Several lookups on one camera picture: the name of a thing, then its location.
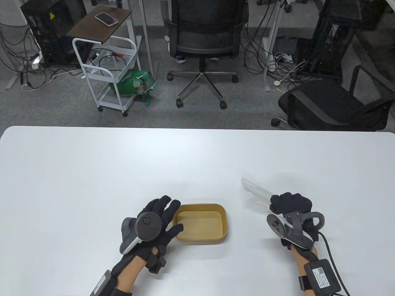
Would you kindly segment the person's left hand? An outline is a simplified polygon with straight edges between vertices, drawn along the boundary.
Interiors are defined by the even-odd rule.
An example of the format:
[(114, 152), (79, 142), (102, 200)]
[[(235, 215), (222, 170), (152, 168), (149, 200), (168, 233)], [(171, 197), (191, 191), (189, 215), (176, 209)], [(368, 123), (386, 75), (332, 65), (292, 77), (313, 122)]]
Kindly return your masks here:
[[(166, 265), (164, 255), (168, 244), (184, 230), (182, 223), (176, 224), (167, 230), (169, 223), (172, 222), (180, 206), (181, 202), (179, 200), (172, 200), (169, 196), (164, 195), (160, 199), (150, 201), (136, 218), (127, 217), (124, 219), (121, 226), (123, 241), (120, 245), (120, 253), (123, 257), (113, 267), (111, 271), (113, 277), (119, 276), (136, 257), (142, 258), (146, 262), (144, 266), (148, 268), (149, 272), (154, 274), (157, 274)], [(160, 218), (159, 233), (152, 240), (143, 241), (140, 239), (133, 247), (130, 247), (133, 241), (138, 238), (135, 232), (137, 220), (141, 216), (146, 218), (146, 213), (154, 213)]]

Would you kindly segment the person's right hand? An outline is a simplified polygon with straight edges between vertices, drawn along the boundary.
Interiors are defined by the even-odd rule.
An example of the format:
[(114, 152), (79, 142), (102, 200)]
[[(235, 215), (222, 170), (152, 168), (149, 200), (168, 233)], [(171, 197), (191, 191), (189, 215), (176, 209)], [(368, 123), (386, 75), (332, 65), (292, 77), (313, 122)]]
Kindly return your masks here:
[(301, 256), (315, 260), (312, 250), (325, 218), (321, 213), (311, 211), (311, 200), (299, 193), (286, 192), (273, 195), (269, 209), (268, 225), (281, 239), (281, 244), (288, 249), (294, 246)]

